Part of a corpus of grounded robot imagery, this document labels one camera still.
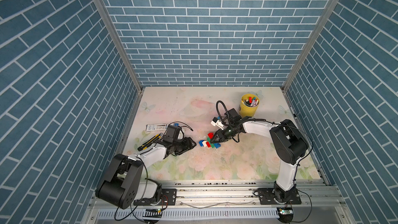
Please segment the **green lego plate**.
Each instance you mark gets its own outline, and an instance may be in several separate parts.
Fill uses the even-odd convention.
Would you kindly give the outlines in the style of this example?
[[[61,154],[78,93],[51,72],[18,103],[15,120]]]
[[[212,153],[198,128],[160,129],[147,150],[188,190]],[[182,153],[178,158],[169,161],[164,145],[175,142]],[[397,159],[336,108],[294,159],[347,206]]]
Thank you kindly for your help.
[[[215,148],[214,144],[210,141],[210,138],[207,138],[207,142],[209,142],[211,144],[211,148]]]

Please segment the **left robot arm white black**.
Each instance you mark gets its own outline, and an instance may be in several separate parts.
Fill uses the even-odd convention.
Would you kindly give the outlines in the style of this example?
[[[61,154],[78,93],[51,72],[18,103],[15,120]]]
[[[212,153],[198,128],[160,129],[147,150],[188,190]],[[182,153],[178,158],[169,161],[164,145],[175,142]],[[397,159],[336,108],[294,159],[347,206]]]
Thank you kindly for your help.
[[[118,208],[155,205],[161,201],[161,183],[149,179],[148,168],[168,156],[179,156],[196,146],[192,138],[157,140],[130,156],[115,155],[99,181],[95,196]]]

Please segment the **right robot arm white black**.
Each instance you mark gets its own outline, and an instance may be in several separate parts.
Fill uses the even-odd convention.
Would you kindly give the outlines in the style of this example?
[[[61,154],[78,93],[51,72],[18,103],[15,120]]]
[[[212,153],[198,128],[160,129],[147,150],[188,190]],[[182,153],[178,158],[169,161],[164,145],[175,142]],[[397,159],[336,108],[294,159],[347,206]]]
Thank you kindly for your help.
[[[226,124],[218,118],[211,121],[211,125],[218,128],[210,142],[224,143],[235,139],[240,133],[256,134],[271,138],[275,151],[280,159],[275,191],[289,192],[295,187],[297,167],[306,156],[309,148],[308,141],[295,126],[294,122],[286,119],[279,123],[259,118],[244,118],[234,123]]]

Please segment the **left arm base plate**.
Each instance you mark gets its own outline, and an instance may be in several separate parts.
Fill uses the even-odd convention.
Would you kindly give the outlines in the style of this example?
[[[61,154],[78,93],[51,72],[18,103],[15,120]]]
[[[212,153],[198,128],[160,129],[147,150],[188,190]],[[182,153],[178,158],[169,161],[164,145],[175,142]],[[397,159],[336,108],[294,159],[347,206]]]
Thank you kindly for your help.
[[[134,206],[174,206],[176,203],[177,189],[165,188],[158,190],[152,198],[144,197],[133,202]]]

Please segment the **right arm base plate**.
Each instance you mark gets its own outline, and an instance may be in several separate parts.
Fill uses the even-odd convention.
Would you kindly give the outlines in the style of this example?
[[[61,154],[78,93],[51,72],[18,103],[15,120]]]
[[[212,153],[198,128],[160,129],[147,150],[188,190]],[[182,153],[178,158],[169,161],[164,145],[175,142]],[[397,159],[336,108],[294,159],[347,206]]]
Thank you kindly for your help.
[[[261,205],[300,205],[300,195],[295,187],[289,191],[274,188],[259,188],[254,191]]]

